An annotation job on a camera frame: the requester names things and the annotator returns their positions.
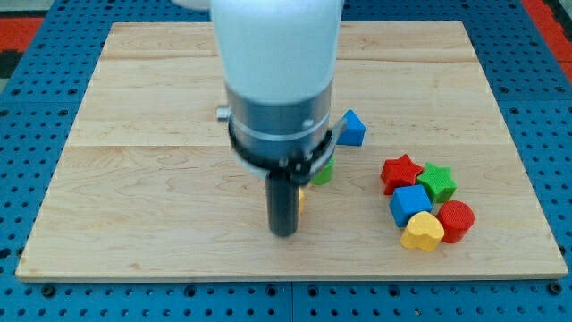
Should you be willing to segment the silver flange with black clamp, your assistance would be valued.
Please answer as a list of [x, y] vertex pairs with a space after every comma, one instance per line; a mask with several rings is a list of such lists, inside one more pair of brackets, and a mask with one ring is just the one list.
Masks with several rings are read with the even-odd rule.
[[329, 83], [308, 99], [275, 104], [227, 87], [228, 133], [235, 153], [267, 177], [281, 173], [294, 185], [308, 184], [328, 164], [347, 128], [343, 118], [329, 126], [332, 88]]

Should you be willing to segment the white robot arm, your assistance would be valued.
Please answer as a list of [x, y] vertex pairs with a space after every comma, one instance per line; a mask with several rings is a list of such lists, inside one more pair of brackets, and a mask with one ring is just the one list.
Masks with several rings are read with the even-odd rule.
[[298, 229], [299, 189], [332, 159], [347, 122], [329, 124], [342, 1], [174, 0], [207, 11], [223, 64], [231, 146], [265, 179], [269, 228]]

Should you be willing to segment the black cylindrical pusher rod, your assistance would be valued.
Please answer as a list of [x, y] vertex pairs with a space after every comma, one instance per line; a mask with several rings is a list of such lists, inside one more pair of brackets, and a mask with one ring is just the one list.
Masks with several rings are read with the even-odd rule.
[[268, 224], [279, 237], [293, 235], [299, 221], [299, 186], [283, 171], [272, 171], [265, 179]]

